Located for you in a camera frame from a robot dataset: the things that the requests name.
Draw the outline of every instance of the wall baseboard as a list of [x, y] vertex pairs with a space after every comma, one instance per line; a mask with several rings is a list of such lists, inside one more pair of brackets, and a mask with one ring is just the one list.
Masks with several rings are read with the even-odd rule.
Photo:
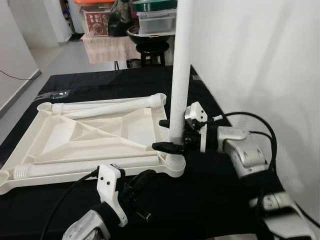
[[[40, 76], [41, 71], [38, 69], [35, 73], [30, 77], [30, 79]], [[26, 89], [36, 80], [28, 80], [12, 95], [12, 97], [0, 108], [0, 118], [2, 118], [6, 112], [13, 106], [13, 104], [20, 98], [20, 96], [26, 91]]]

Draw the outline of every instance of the black bag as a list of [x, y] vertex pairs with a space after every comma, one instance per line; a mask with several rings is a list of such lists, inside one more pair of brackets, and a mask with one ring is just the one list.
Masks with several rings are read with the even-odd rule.
[[131, 26], [131, 9], [129, 0], [116, 0], [109, 16], [108, 32], [110, 37], [127, 36], [126, 31]]

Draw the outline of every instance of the black bowl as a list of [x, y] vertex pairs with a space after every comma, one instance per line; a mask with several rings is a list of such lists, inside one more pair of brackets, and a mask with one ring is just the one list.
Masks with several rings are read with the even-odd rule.
[[126, 34], [135, 44], [147, 44], [147, 43], [156, 43], [156, 42], [166, 42], [170, 35], [167, 36], [139, 36], [139, 26], [134, 25], [129, 27], [126, 31]]

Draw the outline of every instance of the black tablecloth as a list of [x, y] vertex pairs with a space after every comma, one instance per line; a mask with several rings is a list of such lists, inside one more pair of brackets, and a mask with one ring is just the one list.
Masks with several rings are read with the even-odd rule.
[[[52, 76], [40, 95], [70, 91], [65, 98], [34, 101], [11, 131], [0, 150], [5, 161], [37, 114], [43, 102], [67, 103], [117, 98], [167, 95], [170, 117], [172, 67], [146, 67], [119, 71]], [[188, 104], [199, 101], [209, 116], [222, 111], [206, 86], [190, 78]], [[49, 212], [71, 183], [21, 187], [0, 196], [0, 239], [39, 239]], [[76, 187], [65, 199], [50, 225], [47, 239], [61, 239], [64, 231], [90, 207], [99, 203], [96, 180]], [[191, 152], [182, 177], [158, 174], [139, 203], [153, 216], [151, 223], [132, 216], [114, 239], [205, 239], [239, 233], [255, 233], [246, 189], [226, 155]]]

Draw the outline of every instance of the white wall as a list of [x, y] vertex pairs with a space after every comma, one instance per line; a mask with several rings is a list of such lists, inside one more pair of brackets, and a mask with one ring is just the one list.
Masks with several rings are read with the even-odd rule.
[[72, 31], [61, 10], [59, 0], [42, 0], [48, 13], [53, 31], [59, 43], [64, 43], [71, 37]]
[[31, 49], [58, 46], [44, 1], [48, 0], [8, 0], [14, 19]]
[[[0, 1], [0, 16], [0, 70], [21, 79], [28, 79], [37, 72], [38, 67], [7, 1]], [[0, 110], [25, 84], [27, 81], [15, 80], [0, 73]]]
[[[265, 118], [285, 189], [320, 221], [318, 0], [195, 0], [192, 65], [222, 110]], [[253, 127], [238, 118], [232, 123]]]

